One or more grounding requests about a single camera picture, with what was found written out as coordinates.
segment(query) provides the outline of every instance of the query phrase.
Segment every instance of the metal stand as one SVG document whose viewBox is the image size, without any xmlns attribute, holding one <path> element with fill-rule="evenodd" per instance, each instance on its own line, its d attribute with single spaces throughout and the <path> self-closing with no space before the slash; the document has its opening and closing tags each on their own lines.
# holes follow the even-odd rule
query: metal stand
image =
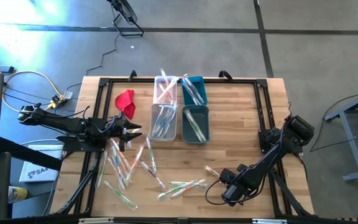
<svg viewBox="0 0 358 224">
<path fill-rule="evenodd" d="M 143 37 L 143 34 L 144 34 L 143 29 L 142 29 L 139 25 L 137 25 L 137 23 L 136 23 L 133 19 L 132 19 L 130 22 L 133 23 L 137 28 L 139 28 L 140 31 L 142 31 L 142 33 L 141 33 L 141 34 L 123 34 L 122 31 L 120 30 L 120 28 L 118 28 L 118 26 L 117 26 L 117 24 L 116 24 L 116 21 L 117 21 L 120 17 L 121 17 L 121 15 L 118 14 L 118 15 L 116 16 L 116 18 L 113 20 L 112 24 L 113 24 L 113 26 L 118 30 L 118 32 L 119 32 L 119 34 L 120 34 L 121 36 L 123 36 L 123 37 L 137 37 L 137 36 L 141 36 L 141 37 Z"/>
<path fill-rule="evenodd" d="M 354 156 L 354 160 L 356 161 L 357 167 L 358 167 L 358 147 L 354 139 L 354 135 L 352 134 L 351 127 L 349 126 L 349 123 L 347 122 L 347 114 L 350 113 L 358 113 L 358 99 L 353 100 L 352 102 L 346 104 L 342 108 L 339 108 L 338 110 L 332 112 L 331 114 L 324 117 L 325 121 L 332 121 L 333 119 L 340 118 L 343 124 L 343 128 L 346 132 L 347 140 L 349 140 L 349 144 L 351 145 L 352 153 Z M 345 181 L 350 180 L 358 180 L 358 172 L 351 173 L 348 175 L 344 175 L 343 179 Z"/>
</svg>

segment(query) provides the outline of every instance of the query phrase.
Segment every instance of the gray metal frame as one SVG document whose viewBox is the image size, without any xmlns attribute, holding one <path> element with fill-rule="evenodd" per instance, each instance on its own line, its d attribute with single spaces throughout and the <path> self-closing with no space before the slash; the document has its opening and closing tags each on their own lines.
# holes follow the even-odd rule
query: gray metal frame
<svg viewBox="0 0 358 224">
<path fill-rule="evenodd" d="M 352 102 L 344 105 L 342 108 L 339 108 L 338 110 L 332 112 L 331 114 L 324 117 L 325 121 L 332 121 L 333 119 L 340 118 L 342 121 L 343 128 L 346 133 L 346 137 L 349 140 L 349 144 L 351 145 L 352 153 L 354 156 L 354 160 L 356 161 L 357 167 L 358 167 L 358 147 L 354 139 L 354 135 L 352 134 L 351 127 L 349 126 L 349 123 L 347 122 L 347 114 L 348 113 L 357 113 L 358 110 L 358 99 L 353 100 Z M 358 172 L 354 172 L 348 175 L 344 175 L 343 179 L 345 181 L 350 180 L 358 180 Z"/>
</svg>

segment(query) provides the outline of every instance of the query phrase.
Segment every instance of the clear plastic container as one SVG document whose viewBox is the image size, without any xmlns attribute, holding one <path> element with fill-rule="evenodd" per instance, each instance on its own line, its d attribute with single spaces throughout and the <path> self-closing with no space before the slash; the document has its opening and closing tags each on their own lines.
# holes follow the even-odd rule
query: clear plastic container
<svg viewBox="0 0 358 224">
<path fill-rule="evenodd" d="M 160 101 L 157 101 L 158 98 L 163 93 L 163 89 L 167 88 L 167 85 L 171 82 L 172 79 L 176 78 L 174 76 L 166 76 L 168 84 L 166 83 L 163 76 L 156 76 L 154 78 L 154 94 L 153 94 L 153 103 L 165 103 L 170 105 L 172 101 L 177 101 L 177 83 L 172 86 L 166 93 L 166 97 L 163 96 L 160 98 Z"/>
<path fill-rule="evenodd" d="M 152 138 L 152 135 L 151 135 L 152 131 L 154 129 L 154 126 L 155 126 L 155 122 L 161 112 L 162 107 L 163 107 L 163 104 L 153 104 L 152 105 L 150 129 L 149 129 L 148 137 L 152 141 L 173 141 L 177 135 L 177 112 L 178 112 L 177 108 L 175 110 L 175 115 L 173 116 L 172 122 L 170 122 L 170 125 L 168 127 L 167 134 L 164 135 L 164 133 L 162 133 L 162 135 L 159 138 Z M 163 107 L 162 114 L 164 115 L 168 111 L 168 109 L 169 109 L 168 105 L 165 105 Z"/>
</svg>

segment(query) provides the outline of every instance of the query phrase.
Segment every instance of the black cable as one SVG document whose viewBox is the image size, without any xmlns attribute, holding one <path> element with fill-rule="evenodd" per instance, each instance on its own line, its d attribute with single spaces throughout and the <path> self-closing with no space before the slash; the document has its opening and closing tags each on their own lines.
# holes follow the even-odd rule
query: black cable
<svg viewBox="0 0 358 224">
<path fill-rule="evenodd" d="M 27 100 L 23 100 L 23 99 L 21 99 L 21 98 L 19 98 L 19 97 L 16 97 L 16 96 L 11 96 L 11 95 L 9 95 L 9 94 L 7 94 L 7 93 L 3 93 L 3 94 L 6 95 L 6 96 L 15 98 L 15 99 L 17 99 L 17 100 L 24 101 L 24 102 L 26 102 L 26 103 L 30 103 L 30 104 L 32 104 L 32 105 L 36 105 L 36 103 L 31 103 L 31 102 L 29 102 L 29 101 L 27 101 Z"/>
<path fill-rule="evenodd" d="M 342 143 L 346 143 L 346 142 L 353 141 L 353 140 L 357 140 L 357 139 L 358 139 L 358 137 L 357 137 L 357 138 L 350 139 L 350 140 L 346 140 L 346 141 L 341 141 L 341 142 L 329 144 L 329 145 L 327 145 L 327 146 L 323 146 L 323 147 L 319 147 L 319 148 L 317 148 L 317 149 L 314 149 L 314 150 L 312 150 L 312 151 L 310 151 L 310 152 L 314 152 L 314 151 L 317 151 L 317 150 L 320 150 L 320 149 L 325 149 L 325 148 L 327 148 L 327 147 L 329 147 L 329 146 L 335 146 L 335 145 L 337 145 L 337 144 L 342 144 Z"/>
<path fill-rule="evenodd" d="M 213 184 L 211 184 L 207 189 L 206 189 L 206 192 L 205 192 L 205 200 L 210 203 L 211 205 L 224 205 L 224 204 L 227 204 L 227 202 L 221 202 L 221 203 L 215 203 L 215 202 L 212 202 L 208 199 L 208 192 L 209 190 L 211 189 L 212 186 L 214 186 L 216 183 L 218 183 L 220 180 L 217 180 L 215 182 L 213 182 Z"/>
<path fill-rule="evenodd" d="M 290 116 L 292 116 L 291 106 L 292 106 L 292 102 L 288 102 L 288 110 L 290 111 Z"/>
<path fill-rule="evenodd" d="M 46 98 L 46 97 L 42 97 L 42 96 L 35 96 L 35 95 L 33 95 L 33 94 L 30 94 L 30 93 L 25 93 L 25 92 L 23 92 L 23 91 L 15 90 L 15 89 L 13 89 L 13 88 L 11 88 L 11 87 L 8 87 L 8 86 L 4 86 L 4 87 L 5 87 L 5 88 L 8 88 L 8 89 L 10 89 L 10 90 L 16 91 L 16 92 L 18 92 L 18 93 L 23 93 L 23 94 L 26 94 L 26 95 L 29 95 L 29 96 L 33 96 L 33 97 L 40 98 L 40 99 L 51 100 L 50 98 Z"/>
<path fill-rule="evenodd" d="M 78 113 L 70 114 L 70 115 L 67 115 L 67 116 L 47 116 L 47 115 L 45 115 L 45 117 L 47 117 L 47 118 L 68 118 L 68 117 L 71 117 L 71 116 L 78 115 L 78 114 L 80 114 L 80 113 L 85 113 L 85 111 L 86 111 L 89 107 L 90 107 L 90 106 L 88 106 L 85 110 L 82 110 L 82 111 L 80 111 L 80 112 L 78 112 Z"/>
<path fill-rule="evenodd" d="M 63 108 L 64 108 L 66 111 L 68 111 L 68 112 L 75 112 L 75 110 L 68 110 L 68 109 L 66 108 L 66 105 L 63 105 Z"/>
<path fill-rule="evenodd" d="M 303 162 L 303 159 L 296 153 L 293 153 L 293 155 L 299 159 L 299 161 L 302 163 L 303 165 L 303 169 L 305 170 L 305 176 L 306 176 L 306 181 L 308 181 L 308 170 L 306 169 L 306 165 L 305 162 Z"/>
<path fill-rule="evenodd" d="M 87 107 L 85 108 L 85 110 L 83 111 L 82 118 L 84 119 L 85 122 L 87 122 L 87 123 L 89 123 L 89 124 L 92 124 L 100 133 L 105 132 L 106 129 L 105 129 L 104 131 L 100 130 L 99 127 L 98 127 L 96 124 L 92 123 L 91 121 L 88 121 L 88 119 L 85 118 L 86 110 L 87 110 L 89 107 L 90 107 L 90 106 L 87 106 Z"/>
<path fill-rule="evenodd" d="M 341 100 L 338 100 L 337 102 L 335 102 L 333 105 L 331 105 L 331 106 L 328 108 L 328 110 L 325 112 L 323 118 L 321 119 L 320 130 L 319 130 L 319 132 L 318 132 L 316 141 L 314 142 L 313 146 L 310 148 L 310 152 L 313 151 L 313 148 L 316 146 L 316 144 L 317 144 L 317 142 L 318 142 L 318 139 L 320 138 L 321 130 L 323 129 L 323 124 L 324 124 L 324 117 L 328 114 L 328 111 L 329 111 L 331 108 L 333 108 L 335 105 L 337 105 L 338 103 L 340 103 L 340 102 L 342 102 L 342 101 L 344 101 L 344 100 L 347 100 L 347 99 L 349 99 L 349 98 L 355 97 L 355 96 L 358 96 L 358 94 L 352 95 L 352 96 L 348 96 L 348 97 L 345 97 L 345 98 L 343 98 L 343 99 L 341 99 Z"/>
<path fill-rule="evenodd" d="M 43 124 L 40 124 L 40 126 L 42 126 L 42 127 L 44 127 L 44 128 L 47 128 L 47 129 L 51 129 L 51 130 L 57 131 L 57 132 L 62 133 L 62 134 L 64 134 L 64 135 L 67 135 L 67 134 L 64 133 L 63 131 L 59 131 L 59 130 L 57 130 L 57 129 L 55 129 L 55 128 L 51 128 L 51 127 L 45 126 L 45 125 L 43 125 Z"/>
<path fill-rule="evenodd" d="M 113 16 L 114 16 L 114 18 L 115 18 L 116 15 L 115 15 L 115 13 L 114 13 L 114 9 L 112 8 L 112 6 L 111 6 L 111 10 L 112 10 L 112 14 L 113 14 Z M 118 32 L 117 37 L 114 39 L 114 49 L 113 49 L 113 50 L 110 50 L 109 52 L 106 52 L 106 53 L 102 54 L 102 58 L 101 58 L 101 60 L 100 60 L 99 66 L 90 68 L 90 69 L 88 69 L 87 71 L 85 71 L 85 76 L 88 76 L 89 72 L 92 71 L 92 70 L 95 70 L 95 69 L 97 69 L 97 68 L 103 68 L 102 62 L 103 62 L 104 56 L 105 56 L 106 54 L 113 53 L 113 52 L 115 52 L 115 51 L 117 50 L 117 39 L 118 39 L 118 37 L 119 37 L 120 35 L 121 35 L 121 33 Z"/>
<path fill-rule="evenodd" d="M 74 85 L 71 85 L 71 86 L 67 87 L 66 91 L 68 91 L 69 88 L 72 88 L 72 87 L 74 87 L 74 86 L 78 86 L 78 85 L 80 85 L 80 84 L 82 84 L 82 82 L 77 83 L 77 84 L 74 84 Z"/>
</svg>

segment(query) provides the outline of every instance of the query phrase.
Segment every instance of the red cloth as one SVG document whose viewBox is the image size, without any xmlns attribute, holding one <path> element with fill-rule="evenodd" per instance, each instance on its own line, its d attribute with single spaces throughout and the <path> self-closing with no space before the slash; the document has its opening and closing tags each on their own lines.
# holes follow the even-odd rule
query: red cloth
<svg viewBox="0 0 358 224">
<path fill-rule="evenodd" d="M 127 90 L 116 98 L 116 106 L 123 111 L 125 116 L 132 119 L 135 114 L 136 106 L 134 104 L 134 90 Z"/>
</svg>

